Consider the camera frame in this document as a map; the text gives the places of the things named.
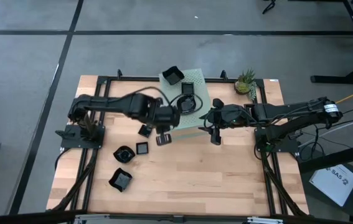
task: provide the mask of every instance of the white cable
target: white cable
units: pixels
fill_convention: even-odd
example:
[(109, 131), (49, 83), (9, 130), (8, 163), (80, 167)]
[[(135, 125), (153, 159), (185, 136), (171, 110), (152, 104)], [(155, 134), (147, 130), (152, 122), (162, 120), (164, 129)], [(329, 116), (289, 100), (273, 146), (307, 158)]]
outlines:
[[(328, 131), (328, 132), (326, 132), (326, 133), (324, 133), (324, 134), (321, 134), (321, 135), (319, 135), (319, 138), (320, 138), (320, 137), (323, 137), (323, 136), (325, 136), (326, 134), (329, 134), (329, 133), (331, 133), (331, 132), (337, 131), (338, 129), (348, 127), (348, 126), (350, 126), (350, 125), (353, 125), (353, 122), (351, 122), (351, 123), (349, 123), (349, 124), (345, 124), (345, 125), (343, 125), (343, 126), (341, 126), (341, 127), (338, 127), (338, 128), (336, 128), (336, 129), (330, 130), (330, 131)], [(301, 144), (301, 145), (298, 146), (298, 147), (305, 146), (305, 145), (311, 143), (313, 140), (315, 140), (315, 138), (310, 139), (309, 141), (305, 142), (304, 144)]]

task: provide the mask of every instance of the small black box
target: small black box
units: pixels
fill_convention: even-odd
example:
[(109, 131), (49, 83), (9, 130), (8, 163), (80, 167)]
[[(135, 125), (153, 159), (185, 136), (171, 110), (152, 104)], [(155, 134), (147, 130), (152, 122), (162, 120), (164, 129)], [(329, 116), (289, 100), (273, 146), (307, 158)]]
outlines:
[(137, 153), (137, 155), (148, 154), (149, 153), (149, 144), (148, 144), (148, 142), (136, 143), (136, 153)]
[(139, 130), (139, 134), (141, 136), (144, 136), (144, 137), (148, 138), (148, 137), (150, 137), (150, 134), (151, 134), (152, 130), (153, 129), (150, 126), (142, 124), (142, 126), (140, 127), (140, 130)]
[(121, 168), (118, 168), (113, 177), (108, 181), (108, 183), (118, 189), (120, 192), (124, 191), (126, 187), (132, 180), (132, 175), (128, 172), (123, 171)]
[(184, 79), (183, 73), (176, 66), (169, 68), (163, 72), (162, 75), (170, 85), (175, 85), (177, 82)]
[(194, 94), (194, 83), (182, 82), (182, 94), (193, 95)]
[(128, 163), (135, 156), (133, 150), (128, 146), (121, 146), (113, 153), (115, 159), (122, 163)]

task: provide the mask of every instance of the black pot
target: black pot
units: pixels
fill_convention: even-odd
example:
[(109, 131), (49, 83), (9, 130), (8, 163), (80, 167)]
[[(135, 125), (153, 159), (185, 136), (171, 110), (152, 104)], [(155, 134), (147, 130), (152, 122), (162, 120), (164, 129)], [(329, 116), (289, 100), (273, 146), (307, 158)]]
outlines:
[(236, 83), (234, 83), (233, 87), (234, 87), (234, 90), (236, 91), (236, 93), (239, 95), (247, 95), (250, 92), (250, 91), (248, 91), (246, 93), (240, 92), (236, 87)]

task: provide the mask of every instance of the small plant pot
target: small plant pot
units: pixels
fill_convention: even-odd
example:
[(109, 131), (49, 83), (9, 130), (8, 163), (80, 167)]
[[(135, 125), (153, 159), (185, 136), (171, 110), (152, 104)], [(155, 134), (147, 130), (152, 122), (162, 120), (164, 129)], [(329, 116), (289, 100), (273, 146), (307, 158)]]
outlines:
[(237, 89), (236, 85), (237, 85), (237, 82), (234, 83), (233, 87), (234, 87), (234, 90), (236, 91), (237, 94), (239, 94), (239, 95), (247, 95), (247, 94), (250, 92), (250, 90), (248, 90), (248, 91), (245, 92), (245, 93), (244, 93), (244, 92), (240, 92), (240, 91)]

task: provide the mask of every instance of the concrete floor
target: concrete floor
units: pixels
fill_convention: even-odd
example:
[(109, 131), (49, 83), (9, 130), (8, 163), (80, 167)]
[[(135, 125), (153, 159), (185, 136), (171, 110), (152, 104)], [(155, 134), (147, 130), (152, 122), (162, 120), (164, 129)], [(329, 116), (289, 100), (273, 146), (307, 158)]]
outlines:
[[(262, 15), (267, 4), (86, 0), (77, 30), (353, 30), (342, 3), (278, 1), (272, 11)], [(76, 5), (76, 0), (0, 0), (0, 29), (67, 30)], [(0, 215), (6, 211), (64, 41), (63, 35), (0, 35)], [(285, 103), (320, 96), (339, 100), (353, 93), (353, 85), (309, 81), (311, 75), (344, 76), (353, 70), (351, 37), (75, 36), (20, 212), (45, 210), (60, 146), (54, 131), (63, 129), (67, 122), (80, 75), (115, 75), (121, 69), (125, 75), (152, 76), (172, 65), (201, 68), (207, 77), (218, 77), (223, 69), (228, 76), (237, 77), (243, 69), (253, 68), (257, 78), (280, 80)], [(353, 100), (341, 104), (342, 111), (350, 108)], [(353, 119), (353, 112), (344, 117), (348, 119)], [(353, 126), (327, 138), (353, 146)], [(344, 149), (321, 144), (327, 153)], [(307, 200), (312, 215), (347, 220), (348, 215), (331, 203), (312, 195), (307, 195)]]

